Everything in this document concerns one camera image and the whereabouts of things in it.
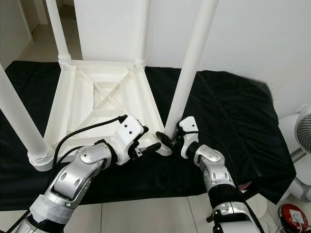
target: white fan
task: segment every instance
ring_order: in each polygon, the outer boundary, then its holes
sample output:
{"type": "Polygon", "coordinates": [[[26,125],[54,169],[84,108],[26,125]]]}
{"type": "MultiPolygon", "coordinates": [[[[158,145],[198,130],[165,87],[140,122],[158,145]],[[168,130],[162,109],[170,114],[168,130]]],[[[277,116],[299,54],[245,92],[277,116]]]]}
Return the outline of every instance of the white fan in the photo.
{"type": "Polygon", "coordinates": [[[297,172],[282,200],[293,194],[301,201],[311,202],[311,104],[299,114],[280,119],[279,128],[297,172]]]}

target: white pillar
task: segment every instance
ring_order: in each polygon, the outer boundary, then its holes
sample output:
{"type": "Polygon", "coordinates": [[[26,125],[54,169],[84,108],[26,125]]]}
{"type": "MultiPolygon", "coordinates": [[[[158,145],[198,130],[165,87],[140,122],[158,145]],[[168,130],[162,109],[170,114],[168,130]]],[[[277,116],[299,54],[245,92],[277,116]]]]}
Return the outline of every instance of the white pillar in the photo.
{"type": "Polygon", "coordinates": [[[184,113],[217,4],[218,0],[202,0],[164,129],[164,133],[171,139],[175,135],[176,124],[184,113]]]}
{"type": "Polygon", "coordinates": [[[46,0],[51,25],[58,50],[58,62],[70,64],[71,56],[66,45],[65,35],[60,21],[56,0],[46,0]]]}
{"type": "Polygon", "coordinates": [[[141,0],[139,4],[139,25],[138,25],[138,49],[135,60],[135,65],[145,66],[145,49],[148,29],[149,18],[149,3],[150,0],[141,0]]]}
{"type": "Polygon", "coordinates": [[[26,147],[30,163],[38,171],[52,167],[52,148],[43,140],[0,64],[0,109],[26,147]]]}

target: tiled floor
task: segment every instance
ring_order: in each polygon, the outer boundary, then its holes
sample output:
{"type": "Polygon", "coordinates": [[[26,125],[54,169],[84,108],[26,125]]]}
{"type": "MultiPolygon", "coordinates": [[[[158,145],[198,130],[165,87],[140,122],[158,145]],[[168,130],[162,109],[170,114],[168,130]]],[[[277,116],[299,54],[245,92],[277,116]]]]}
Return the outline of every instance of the tiled floor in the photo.
{"type": "MultiPolygon", "coordinates": [[[[72,59],[82,60],[76,20],[62,19],[62,25],[72,59]]],[[[34,43],[18,60],[58,61],[50,26],[37,27],[33,38],[34,43]]],[[[250,202],[255,213],[259,213],[257,201],[250,202]]],[[[206,222],[211,210],[207,194],[83,205],[75,210],[65,233],[211,233],[213,223],[206,222]]],[[[0,212],[0,230],[7,230],[23,212],[0,212]]],[[[261,221],[268,222],[274,233],[276,226],[270,214],[263,212],[261,221]]]]}

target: black fabric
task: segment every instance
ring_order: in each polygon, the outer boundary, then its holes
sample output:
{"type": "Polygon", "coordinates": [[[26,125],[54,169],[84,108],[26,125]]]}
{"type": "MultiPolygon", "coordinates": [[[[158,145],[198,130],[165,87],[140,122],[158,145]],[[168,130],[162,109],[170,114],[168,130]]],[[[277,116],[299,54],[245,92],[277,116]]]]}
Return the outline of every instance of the black fabric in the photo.
{"type": "MultiPolygon", "coordinates": [[[[146,67],[145,72],[165,123],[180,69],[146,67]]],[[[15,61],[6,73],[43,135],[60,74],[58,63],[15,61]]],[[[270,201],[280,199],[295,177],[295,169],[265,84],[226,72],[198,72],[184,116],[194,116],[200,131],[225,144],[239,184],[252,181],[270,201]]],[[[38,172],[29,164],[26,149],[2,113],[0,122],[0,210],[26,209],[43,191],[49,172],[38,172]]],[[[233,172],[224,148],[208,136],[199,138],[222,152],[233,172]]],[[[102,171],[82,204],[204,192],[202,172],[193,161],[154,153],[102,171]]]]}

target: white wall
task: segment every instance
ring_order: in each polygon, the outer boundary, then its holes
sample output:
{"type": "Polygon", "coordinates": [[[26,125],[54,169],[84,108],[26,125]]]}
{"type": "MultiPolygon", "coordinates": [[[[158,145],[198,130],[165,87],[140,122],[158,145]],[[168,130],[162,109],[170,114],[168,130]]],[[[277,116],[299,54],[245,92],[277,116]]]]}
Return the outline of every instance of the white wall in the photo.
{"type": "Polygon", "coordinates": [[[18,0],[0,0],[0,62],[5,69],[31,41],[18,0]]]}
{"type": "MultiPolygon", "coordinates": [[[[138,0],[75,1],[85,60],[133,61],[138,0]]],[[[200,0],[151,0],[148,66],[181,67],[200,0]]],[[[268,83],[279,117],[311,102],[311,1],[220,0],[199,69],[268,83]]]]}

